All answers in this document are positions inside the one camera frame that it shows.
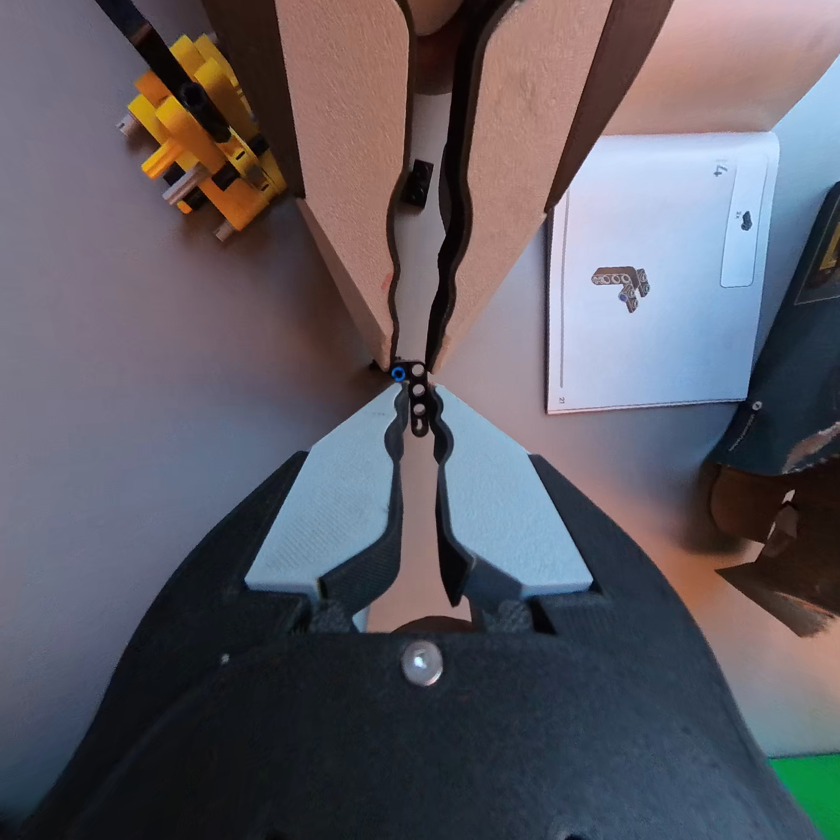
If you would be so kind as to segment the yellow lego assembly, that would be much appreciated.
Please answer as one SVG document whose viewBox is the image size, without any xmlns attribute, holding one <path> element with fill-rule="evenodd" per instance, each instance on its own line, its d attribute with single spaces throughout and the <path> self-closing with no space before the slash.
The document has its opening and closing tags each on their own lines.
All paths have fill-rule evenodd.
<svg viewBox="0 0 840 840">
<path fill-rule="evenodd" d="M 143 173 L 163 181 L 164 200 L 184 215 L 213 206 L 221 216 L 215 238 L 227 242 L 287 183 L 218 37 L 183 35 L 168 45 L 135 3 L 97 5 L 146 65 L 119 131 L 150 136 L 156 145 Z"/>
</svg>

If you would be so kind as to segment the black lego beam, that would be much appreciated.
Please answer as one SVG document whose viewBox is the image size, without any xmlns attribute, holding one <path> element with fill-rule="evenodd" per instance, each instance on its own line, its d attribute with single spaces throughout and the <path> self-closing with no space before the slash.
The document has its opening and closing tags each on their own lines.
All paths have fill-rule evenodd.
<svg viewBox="0 0 840 840">
<path fill-rule="evenodd" d="M 407 393 L 410 426 L 412 434 L 417 438 L 425 437 L 429 432 L 429 379 L 428 369 L 420 360 L 408 360 L 396 357 L 389 369 L 397 364 L 406 367 L 407 378 L 403 383 L 396 383 Z"/>
</svg>

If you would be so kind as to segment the green plastic piece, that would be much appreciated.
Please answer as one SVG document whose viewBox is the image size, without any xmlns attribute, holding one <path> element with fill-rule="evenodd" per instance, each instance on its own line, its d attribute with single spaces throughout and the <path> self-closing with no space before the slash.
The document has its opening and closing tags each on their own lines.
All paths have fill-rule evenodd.
<svg viewBox="0 0 840 840">
<path fill-rule="evenodd" d="M 770 765 L 825 839 L 839 838 L 839 754 L 770 759 Z"/>
</svg>

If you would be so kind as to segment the small black lego piece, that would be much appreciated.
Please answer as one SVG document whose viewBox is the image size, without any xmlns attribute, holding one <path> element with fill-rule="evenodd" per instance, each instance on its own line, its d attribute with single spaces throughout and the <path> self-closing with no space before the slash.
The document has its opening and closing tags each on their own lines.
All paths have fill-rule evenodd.
<svg viewBox="0 0 840 840">
<path fill-rule="evenodd" d="M 404 183 L 401 201 L 404 205 L 422 211 L 432 184 L 434 163 L 415 159 Z"/>
</svg>

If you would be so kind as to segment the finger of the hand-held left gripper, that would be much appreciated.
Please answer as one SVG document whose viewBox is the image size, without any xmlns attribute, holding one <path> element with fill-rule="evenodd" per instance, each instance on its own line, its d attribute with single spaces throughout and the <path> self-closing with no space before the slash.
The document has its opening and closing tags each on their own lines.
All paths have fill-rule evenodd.
<svg viewBox="0 0 840 840">
<path fill-rule="evenodd" d="M 391 363 L 394 218 L 410 158 L 408 3 L 203 6 L 367 350 Z"/>
<path fill-rule="evenodd" d="M 455 56 L 441 182 L 449 218 L 429 316 L 439 371 L 580 170 L 670 1 L 480 2 Z"/>
</svg>

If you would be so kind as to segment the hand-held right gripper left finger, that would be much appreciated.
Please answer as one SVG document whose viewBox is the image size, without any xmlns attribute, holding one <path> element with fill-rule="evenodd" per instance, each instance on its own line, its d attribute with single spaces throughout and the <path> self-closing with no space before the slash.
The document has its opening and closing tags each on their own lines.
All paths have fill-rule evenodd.
<svg viewBox="0 0 840 840">
<path fill-rule="evenodd" d="M 306 453 L 245 575 L 252 592 L 336 602 L 364 632 L 401 566 L 404 386 L 392 384 Z"/>
</svg>

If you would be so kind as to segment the white instruction booklet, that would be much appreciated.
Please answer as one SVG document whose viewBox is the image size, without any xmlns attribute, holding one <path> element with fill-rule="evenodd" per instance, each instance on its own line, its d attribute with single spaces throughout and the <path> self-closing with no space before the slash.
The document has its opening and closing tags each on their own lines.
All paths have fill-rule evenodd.
<svg viewBox="0 0 840 840">
<path fill-rule="evenodd" d="M 551 215 L 547 414 L 746 397 L 779 160 L 769 131 L 596 142 Z"/>
</svg>

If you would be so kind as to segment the dark lego box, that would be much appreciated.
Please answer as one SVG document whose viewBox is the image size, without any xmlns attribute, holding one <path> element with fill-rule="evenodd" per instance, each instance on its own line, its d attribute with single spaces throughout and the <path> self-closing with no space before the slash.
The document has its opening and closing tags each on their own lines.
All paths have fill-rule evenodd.
<svg viewBox="0 0 840 840">
<path fill-rule="evenodd" d="M 719 575 L 798 637 L 838 623 L 838 183 L 815 217 L 747 398 L 708 460 L 711 519 L 763 546 Z"/>
</svg>

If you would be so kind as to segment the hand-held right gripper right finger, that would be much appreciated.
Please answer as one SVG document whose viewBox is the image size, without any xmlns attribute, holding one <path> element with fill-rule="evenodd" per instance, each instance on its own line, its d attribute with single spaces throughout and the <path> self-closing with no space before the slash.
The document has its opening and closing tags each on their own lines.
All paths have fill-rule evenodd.
<svg viewBox="0 0 840 840">
<path fill-rule="evenodd" d="M 532 455 L 442 385 L 429 392 L 437 465 L 440 578 L 470 619 L 430 616 L 436 632 L 530 629 L 536 598 L 588 592 L 595 580 Z"/>
</svg>

